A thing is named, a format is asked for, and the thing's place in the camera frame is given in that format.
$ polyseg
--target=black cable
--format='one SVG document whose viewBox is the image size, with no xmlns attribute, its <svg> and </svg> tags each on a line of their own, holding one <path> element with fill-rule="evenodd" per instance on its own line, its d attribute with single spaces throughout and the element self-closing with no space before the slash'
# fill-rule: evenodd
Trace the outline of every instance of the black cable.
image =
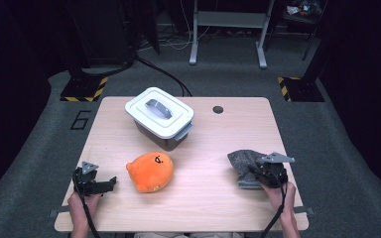
<svg viewBox="0 0 381 238">
<path fill-rule="evenodd" d="M 94 235 L 95 238 L 100 238 L 100 235 L 98 234 L 97 230 L 95 229 L 94 223 L 92 222 L 91 214 L 89 213 L 88 206 L 85 203 L 84 195 L 81 193 L 81 191 L 76 186 L 76 174 L 77 173 L 80 173 L 79 168 L 73 172 L 73 175 L 72 175 L 73 185 L 75 186 L 75 190 L 78 193 L 79 199 L 82 202 L 82 207 L 84 208 L 85 216 L 86 216 L 86 219 L 88 221 L 88 225 L 89 225 L 89 228 L 91 229 L 92 234 Z"/>
<path fill-rule="evenodd" d="M 117 69 L 114 69 L 114 70 L 110 70 L 110 71 L 106 71 L 106 72 L 101 72 L 101 73 L 89 73 L 89 72 L 84 72 L 84 75 L 86 76 L 96 76 L 96 77 L 108 77 L 108 76 L 111 76 L 111 75 L 114 75 L 116 73 L 119 73 L 121 71 L 124 71 L 126 69 L 128 69 L 130 66 L 132 66 L 133 62 L 124 62 L 121 67 L 117 68 Z"/>
<path fill-rule="evenodd" d="M 281 215 L 281 213 L 283 213 L 283 210 L 284 210 L 284 204 L 286 202 L 286 195 L 287 195 L 287 184 L 286 184 L 286 192 L 284 193 L 283 185 L 281 184 L 281 182 L 278 179 L 278 177 L 274 174 L 273 171 L 269 170 L 268 172 L 270 172 L 274 176 L 275 180 L 277 181 L 278 185 L 280 186 L 281 195 L 283 196 L 283 199 L 281 201 L 281 205 L 278 207 L 277 213 L 275 213 L 275 216 L 272 218 L 272 220 L 270 221 L 268 226 L 262 232 L 261 238 L 265 238 L 266 237 L 266 235 L 270 231 L 271 227 L 275 224 L 275 222 L 278 220 L 278 218 L 280 218 L 280 215 Z"/>
<path fill-rule="evenodd" d="M 148 67 L 151 67 L 151 68 L 155 69 L 156 71 L 162 72 L 163 74 L 165 74 L 168 77 L 172 78 L 181 87 L 181 89 L 182 89 L 182 96 L 185 96 L 185 91 L 187 92 L 188 96 L 192 96 L 191 92 L 188 90 L 188 88 L 180 80 L 178 80 L 175 76 L 173 76 L 173 75 L 169 74 L 168 72 L 162 70 L 161 68 L 155 66 L 154 64 L 152 64 L 151 62 L 147 61 L 146 59 L 142 59 L 142 58 L 138 57 L 138 55 L 135 56 L 135 59 L 137 61 L 139 61 L 140 63 L 142 63 L 142 64 L 144 64 L 144 65 L 146 65 Z"/>
</svg>

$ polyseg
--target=gray carpet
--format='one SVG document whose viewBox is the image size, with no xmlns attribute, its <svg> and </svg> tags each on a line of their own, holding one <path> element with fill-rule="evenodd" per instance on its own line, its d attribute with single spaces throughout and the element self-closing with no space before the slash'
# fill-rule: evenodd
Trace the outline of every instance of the gray carpet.
<svg viewBox="0 0 381 238">
<path fill-rule="evenodd" d="M 315 103 L 286 102 L 277 81 L 279 76 L 303 76 L 318 41 L 302 61 L 305 41 L 274 38 L 266 53 L 265 70 L 259 68 L 255 41 L 227 38 L 201 43 L 195 66 L 189 65 L 191 46 L 181 51 L 162 47 L 159 56 L 148 49 L 139 56 L 176 76 L 193 96 L 270 100 L 287 154 L 297 159 L 292 168 L 304 205 L 315 211 L 303 237 L 381 237 L 381 180 L 347 138 L 320 81 L 317 85 L 325 102 Z M 49 79 L 53 91 L 48 105 L 0 181 L 0 237 L 66 237 L 55 230 L 55 218 L 48 215 L 64 199 L 101 101 L 60 102 L 68 78 L 67 72 L 61 72 Z M 102 97 L 136 96 L 150 86 L 174 96 L 182 94 L 173 80 L 136 61 L 131 68 L 109 77 Z M 70 130 L 80 110 L 90 111 L 81 114 L 89 119 L 85 129 Z M 281 233 L 270 236 L 281 237 Z"/>
</svg>

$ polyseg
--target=white cable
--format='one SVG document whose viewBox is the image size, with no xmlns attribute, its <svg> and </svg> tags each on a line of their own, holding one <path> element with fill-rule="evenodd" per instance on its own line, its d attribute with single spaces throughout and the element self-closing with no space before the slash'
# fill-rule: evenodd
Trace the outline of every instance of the white cable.
<svg viewBox="0 0 381 238">
<path fill-rule="evenodd" d="M 182 6 L 182 12 L 184 13 L 184 17 L 185 17 L 185 21 L 187 22 L 187 27 L 188 27 L 188 33 L 190 35 L 189 39 L 188 39 L 188 42 L 187 43 L 183 43 L 185 44 L 182 48 L 176 48 L 175 45 L 177 44 L 173 44 L 171 43 L 170 41 L 166 40 L 166 42 L 168 42 L 170 44 L 170 46 L 175 49 L 175 50 L 183 50 L 184 48 L 186 48 L 190 43 L 191 43 L 191 27 L 190 27 L 190 24 L 188 22 L 188 18 L 187 18 L 187 15 L 185 14 L 185 9 L 184 9 L 184 3 L 183 3 L 183 0 L 181 0 L 181 6 Z"/>
<path fill-rule="evenodd" d="M 217 7 L 218 7 L 218 0 L 215 1 L 215 12 L 217 10 Z M 199 40 L 200 38 L 203 37 L 203 35 L 205 35 L 205 33 L 209 30 L 210 27 L 206 28 L 206 30 L 200 35 L 200 37 L 198 37 L 197 39 Z"/>
</svg>

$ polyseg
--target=black curtain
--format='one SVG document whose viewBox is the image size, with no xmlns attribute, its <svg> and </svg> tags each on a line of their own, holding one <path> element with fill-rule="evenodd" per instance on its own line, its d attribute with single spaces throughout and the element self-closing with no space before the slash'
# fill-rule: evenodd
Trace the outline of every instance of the black curtain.
<svg viewBox="0 0 381 238">
<path fill-rule="evenodd" d="M 381 2 L 346 3 L 320 80 L 352 143 L 381 178 Z"/>
<path fill-rule="evenodd" d="M 63 1 L 0 0 L 0 178 L 46 107 L 51 93 L 48 78 L 66 70 L 49 18 L 60 23 L 62 37 L 84 65 Z"/>
</svg>

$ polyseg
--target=hole in table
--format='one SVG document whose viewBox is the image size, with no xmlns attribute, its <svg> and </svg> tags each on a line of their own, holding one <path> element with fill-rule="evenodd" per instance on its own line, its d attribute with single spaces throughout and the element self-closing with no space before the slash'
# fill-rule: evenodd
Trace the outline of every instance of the hole in table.
<svg viewBox="0 0 381 238">
<path fill-rule="evenodd" d="M 212 111 L 214 111 L 216 114 L 221 114 L 224 111 L 224 109 L 221 106 L 214 106 L 212 108 Z"/>
</svg>

